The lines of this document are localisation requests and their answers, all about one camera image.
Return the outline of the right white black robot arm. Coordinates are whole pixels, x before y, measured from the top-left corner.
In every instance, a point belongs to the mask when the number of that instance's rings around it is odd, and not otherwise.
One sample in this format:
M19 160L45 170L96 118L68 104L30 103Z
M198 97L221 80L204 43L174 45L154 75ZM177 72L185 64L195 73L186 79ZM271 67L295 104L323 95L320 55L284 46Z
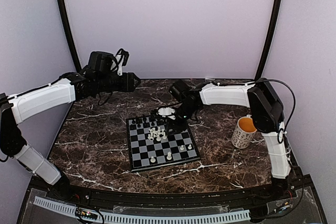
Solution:
M254 127L266 141L272 177L279 179L268 187L268 195L271 199L278 200L288 191L288 184L283 179L288 177L291 167L286 143L284 105L272 87L272 82L273 80L266 78L239 84L208 81L191 87L179 80L169 88L178 107L163 106L157 114L167 118L171 129L182 131L186 121L205 105L223 104L249 108Z

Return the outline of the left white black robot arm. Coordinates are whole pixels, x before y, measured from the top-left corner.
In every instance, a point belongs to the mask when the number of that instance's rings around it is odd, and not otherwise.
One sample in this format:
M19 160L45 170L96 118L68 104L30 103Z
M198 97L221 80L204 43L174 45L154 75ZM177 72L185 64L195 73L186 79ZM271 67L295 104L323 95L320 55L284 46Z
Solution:
M66 72L57 80L22 93L1 94L1 152L26 167L32 174L54 186L54 193L63 201L74 197L64 175L51 163L40 148L34 148L24 133L32 133L35 126L41 133L32 136L47 137L47 146L56 134L52 124L60 125L65 110L71 104L102 93L133 92L141 80L133 72L124 72L129 53L119 49L116 54L93 51L88 64L79 72ZM51 130L47 133L43 126Z

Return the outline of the black grey chessboard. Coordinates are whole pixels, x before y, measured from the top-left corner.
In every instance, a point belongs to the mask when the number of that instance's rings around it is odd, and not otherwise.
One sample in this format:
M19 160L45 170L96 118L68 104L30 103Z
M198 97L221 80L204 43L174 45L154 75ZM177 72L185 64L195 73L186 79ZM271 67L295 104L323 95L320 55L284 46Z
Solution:
M157 129L158 127L166 130L166 119L156 119L150 115L143 115L126 120L131 172L180 165L201 159L189 127L181 133L168 135L167 139L162 139L160 142L148 140L149 129ZM191 150L187 148L190 144L192 145ZM183 151L180 150L181 145L184 145ZM172 153L170 161L166 159L168 152ZM152 156L155 158L155 163L150 162Z

